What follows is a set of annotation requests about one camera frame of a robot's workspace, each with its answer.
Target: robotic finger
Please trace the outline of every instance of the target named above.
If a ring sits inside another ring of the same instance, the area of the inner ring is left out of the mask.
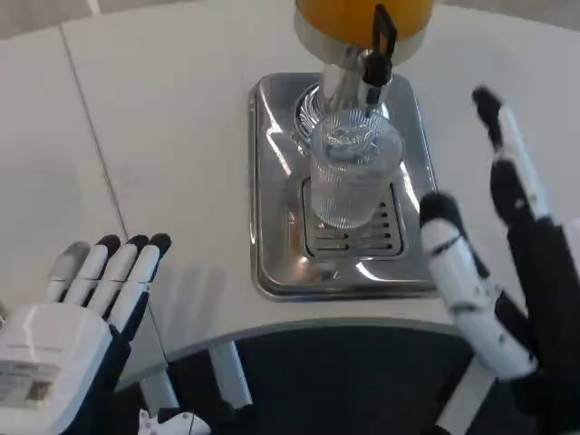
[[[527,340],[521,338],[522,328],[512,327],[526,319],[501,287],[490,282],[489,271],[469,243],[454,199],[440,193],[424,197],[420,228],[433,281],[478,358],[501,380],[532,373],[537,365],[526,348]],[[512,319],[502,321],[504,314]]]
[[[166,234],[69,246],[48,304],[17,308],[0,334],[0,433],[102,433],[103,413],[171,245]]]
[[[512,110],[486,88],[473,92],[493,149],[491,196],[526,297],[538,359],[544,433],[580,430],[580,274],[574,240],[553,222],[547,195]]]

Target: white table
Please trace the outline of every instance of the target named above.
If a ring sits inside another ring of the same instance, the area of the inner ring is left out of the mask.
[[[263,75],[317,71],[298,43],[292,0],[207,0],[66,24],[89,113],[130,233],[175,244],[152,296],[171,359],[210,343],[306,324],[449,324],[437,299],[275,303],[249,264],[247,94]],[[397,68],[413,83],[441,189],[463,204],[475,245],[519,296],[488,193],[492,157],[470,102],[484,82],[515,108],[557,218],[580,158],[580,34],[438,6],[426,42]]]
[[[0,42],[0,303],[44,300],[59,251],[123,236],[58,28]],[[125,384],[167,362],[147,312]]]

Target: orange juice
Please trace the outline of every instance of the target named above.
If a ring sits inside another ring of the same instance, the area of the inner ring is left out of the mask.
[[[333,38],[360,48],[372,47],[374,7],[382,3],[402,41],[417,34],[431,16],[432,0],[296,0],[310,24]]]

